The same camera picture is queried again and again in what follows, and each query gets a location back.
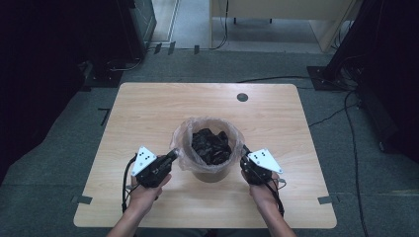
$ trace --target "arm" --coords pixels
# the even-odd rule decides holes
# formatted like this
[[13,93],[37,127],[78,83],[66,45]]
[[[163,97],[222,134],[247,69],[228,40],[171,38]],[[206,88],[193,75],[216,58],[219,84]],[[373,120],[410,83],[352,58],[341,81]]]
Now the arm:
[[[273,173],[272,178],[278,179],[278,174]],[[274,184],[270,183],[271,188],[275,189]],[[262,215],[262,218],[265,220],[266,225],[268,226],[269,232],[272,237],[294,237],[296,236],[293,233],[293,230],[287,225],[278,211],[278,205],[272,196],[271,192],[266,186],[249,186],[250,196],[256,203],[259,213]]]
[[[153,202],[163,192],[162,187],[166,185],[167,182],[169,182],[171,177],[172,176],[168,174],[157,188],[146,189],[143,186],[139,186],[134,191],[132,191],[126,212],[124,212],[121,219],[108,234],[108,237],[133,236],[139,222],[142,220],[145,214],[150,211]],[[131,185],[133,187],[136,185],[135,177],[131,177]]]

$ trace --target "gray carpet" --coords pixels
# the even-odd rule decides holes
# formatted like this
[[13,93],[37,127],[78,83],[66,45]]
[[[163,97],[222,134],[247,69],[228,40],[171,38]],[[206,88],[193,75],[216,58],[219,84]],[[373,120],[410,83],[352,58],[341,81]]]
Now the gray carpet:
[[[149,52],[122,82],[233,83],[251,78],[300,75],[305,66],[326,65],[332,55],[267,52],[175,50]],[[276,79],[258,83],[293,83],[308,124],[344,108],[343,92],[316,92],[307,79]],[[78,228],[73,224],[105,127],[105,112],[118,89],[79,92],[50,130],[45,141],[17,161],[0,188],[0,236],[104,236],[109,228]],[[351,95],[349,105],[357,103]],[[365,222],[370,236],[418,236],[419,164],[400,154],[378,149],[365,111],[348,109],[354,125]],[[296,229],[298,236],[363,236],[355,186],[351,130],[344,112],[310,128],[338,224],[334,229]],[[158,235],[165,235],[159,230]]]

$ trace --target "floor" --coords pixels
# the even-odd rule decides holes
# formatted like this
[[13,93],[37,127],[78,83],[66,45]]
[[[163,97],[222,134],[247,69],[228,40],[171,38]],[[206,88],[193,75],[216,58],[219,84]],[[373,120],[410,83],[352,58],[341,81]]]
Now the floor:
[[[161,15],[161,8],[174,6],[176,0],[153,0],[157,22],[173,24],[170,28],[168,40],[154,40],[154,44],[175,41],[175,48],[209,48],[210,46],[210,1],[209,0],[178,0],[177,9],[163,11],[170,13],[170,17]],[[269,52],[296,52],[296,53],[324,53],[321,51],[308,21],[274,19],[270,24],[269,19],[237,19],[213,18],[212,46],[221,44],[224,36],[224,24],[227,24],[227,41],[219,50],[230,51],[269,51]],[[348,30],[345,23],[341,30],[341,37]]]

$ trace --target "white tracker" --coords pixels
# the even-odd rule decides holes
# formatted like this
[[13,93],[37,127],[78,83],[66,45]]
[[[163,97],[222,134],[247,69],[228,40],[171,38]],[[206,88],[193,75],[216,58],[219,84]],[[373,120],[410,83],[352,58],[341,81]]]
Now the white tracker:
[[265,168],[267,170],[276,172],[278,174],[283,174],[283,169],[272,156],[271,152],[268,149],[258,150],[247,155],[250,160],[255,162],[257,166]]
[[136,154],[135,164],[133,165],[131,174],[133,176],[138,175],[143,169],[150,165],[153,161],[157,159],[157,156],[154,155],[144,146],[140,146],[138,153]]

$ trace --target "hand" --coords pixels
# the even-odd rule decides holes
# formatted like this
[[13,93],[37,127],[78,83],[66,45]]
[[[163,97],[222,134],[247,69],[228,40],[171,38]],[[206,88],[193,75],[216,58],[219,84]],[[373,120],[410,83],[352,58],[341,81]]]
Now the hand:
[[[244,172],[241,171],[241,175],[243,176],[244,180],[246,180],[246,176]],[[278,174],[272,172],[272,179],[275,181],[276,185],[278,186]],[[269,186],[275,190],[277,187],[274,185],[274,181],[269,182]],[[271,191],[265,185],[254,186],[249,185],[249,195],[253,198],[258,208],[277,208],[277,201],[275,200],[274,196],[272,195]]]
[[[157,188],[147,189],[143,186],[138,186],[134,191],[130,193],[128,208],[136,209],[138,211],[143,212],[144,214],[148,213],[154,201],[163,192],[163,186],[165,186],[171,178],[172,175],[168,174]],[[131,186],[135,187],[136,185],[136,178],[134,176],[131,176]]]

